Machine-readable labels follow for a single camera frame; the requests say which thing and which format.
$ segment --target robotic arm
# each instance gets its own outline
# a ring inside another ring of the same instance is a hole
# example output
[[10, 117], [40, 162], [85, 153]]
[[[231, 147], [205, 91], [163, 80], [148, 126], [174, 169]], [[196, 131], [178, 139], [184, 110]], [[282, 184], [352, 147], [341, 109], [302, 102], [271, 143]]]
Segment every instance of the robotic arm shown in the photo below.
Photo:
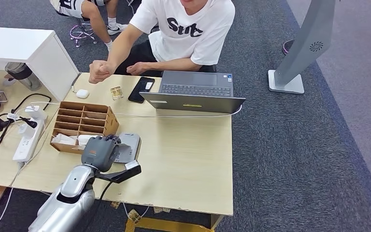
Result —
[[137, 161], [127, 163], [125, 170], [101, 174], [110, 170], [119, 153], [119, 137], [109, 135], [91, 138], [82, 154], [82, 165], [69, 173], [65, 182], [50, 195], [29, 226], [29, 232], [70, 232], [89, 211], [95, 200], [95, 178], [121, 183], [142, 172]]

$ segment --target man's left hand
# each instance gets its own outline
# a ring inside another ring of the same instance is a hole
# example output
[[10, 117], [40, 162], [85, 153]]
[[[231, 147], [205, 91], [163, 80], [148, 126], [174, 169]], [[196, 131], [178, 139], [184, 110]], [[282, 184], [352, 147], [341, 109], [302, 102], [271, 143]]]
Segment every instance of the man's left hand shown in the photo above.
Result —
[[147, 67], [146, 62], [137, 62], [134, 65], [127, 67], [127, 72], [130, 73], [132, 76], [138, 76], [145, 71], [148, 71], [149, 68]]

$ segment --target laptop lid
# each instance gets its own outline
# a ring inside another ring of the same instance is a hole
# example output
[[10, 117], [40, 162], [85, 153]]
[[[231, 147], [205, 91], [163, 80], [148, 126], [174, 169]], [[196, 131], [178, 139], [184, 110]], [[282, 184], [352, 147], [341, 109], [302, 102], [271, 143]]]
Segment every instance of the laptop lid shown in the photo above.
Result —
[[189, 110], [232, 114], [245, 98], [192, 96], [182, 94], [140, 92], [154, 108], [166, 110]]

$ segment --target wooden compartment box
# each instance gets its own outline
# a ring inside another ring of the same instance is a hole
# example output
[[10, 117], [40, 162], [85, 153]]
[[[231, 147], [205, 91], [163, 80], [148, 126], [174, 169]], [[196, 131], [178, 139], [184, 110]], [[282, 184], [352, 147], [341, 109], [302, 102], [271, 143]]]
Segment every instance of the wooden compartment box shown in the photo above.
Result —
[[[116, 134], [119, 122], [110, 106], [63, 101], [57, 112], [52, 135], [61, 133], [67, 136], [81, 134], [106, 136]], [[72, 149], [78, 145], [50, 143], [58, 151], [82, 154], [82, 150]]]

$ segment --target black phone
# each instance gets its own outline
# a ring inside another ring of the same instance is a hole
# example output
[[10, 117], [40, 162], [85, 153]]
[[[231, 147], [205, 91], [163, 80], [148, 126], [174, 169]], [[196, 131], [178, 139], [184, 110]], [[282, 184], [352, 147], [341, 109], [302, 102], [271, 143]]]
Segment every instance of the black phone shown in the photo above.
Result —
[[155, 80], [153, 78], [148, 77], [140, 77], [140, 80], [137, 82], [136, 86], [134, 87], [133, 91], [130, 93], [128, 97], [129, 101], [134, 101], [138, 103], [143, 103], [144, 98], [139, 94], [139, 92], [150, 92], [151, 86], [153, 86]]

